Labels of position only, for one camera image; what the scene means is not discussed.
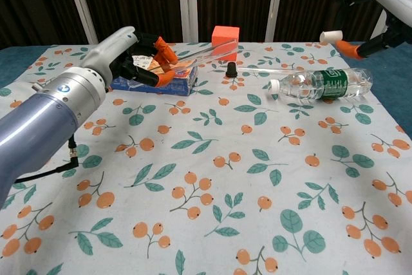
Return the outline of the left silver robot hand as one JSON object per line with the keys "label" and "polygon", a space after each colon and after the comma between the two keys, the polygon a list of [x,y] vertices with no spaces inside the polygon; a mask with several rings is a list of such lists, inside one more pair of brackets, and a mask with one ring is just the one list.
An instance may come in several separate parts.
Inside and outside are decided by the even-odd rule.
{"label": "left silver robot hand", "polygon": [[[162,73],[147,71],[133,63],[133,54],[153,57]],[[82,60],[81,67],[97,72],[109,86],[122,77],[151,87],[169,84],[176,73],[171,68],[178,63],[176,54],[159,35],[136,32],[126,26],[101,41]]]}

